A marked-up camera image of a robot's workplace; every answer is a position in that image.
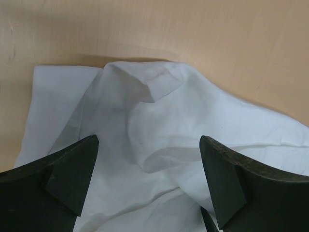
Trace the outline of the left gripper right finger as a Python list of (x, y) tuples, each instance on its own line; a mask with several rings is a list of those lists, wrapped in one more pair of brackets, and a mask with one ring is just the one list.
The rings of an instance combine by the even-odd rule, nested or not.
[(215, 212), (211, 218), (201, 209), (207, 231), (308, 231), (307, 176), (270, 167), (208, 136), (199, 147)]

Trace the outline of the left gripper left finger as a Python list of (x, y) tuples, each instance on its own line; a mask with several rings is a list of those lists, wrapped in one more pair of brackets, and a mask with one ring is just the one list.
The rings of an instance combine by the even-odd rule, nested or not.
[(98, 154), (96, 135), (0, 174), (2, 232), (71, 232)]

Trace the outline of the white long sleeve shirt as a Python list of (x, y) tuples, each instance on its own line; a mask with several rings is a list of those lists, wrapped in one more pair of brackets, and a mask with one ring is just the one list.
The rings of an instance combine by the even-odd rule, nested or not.
[(95, 134), (99, 151), (76, 232), (203, 232), (213, 206), (207, 135), (269, 166), (309, 173), (309, 129), (175, 62), (37, 66), (16, 166)]

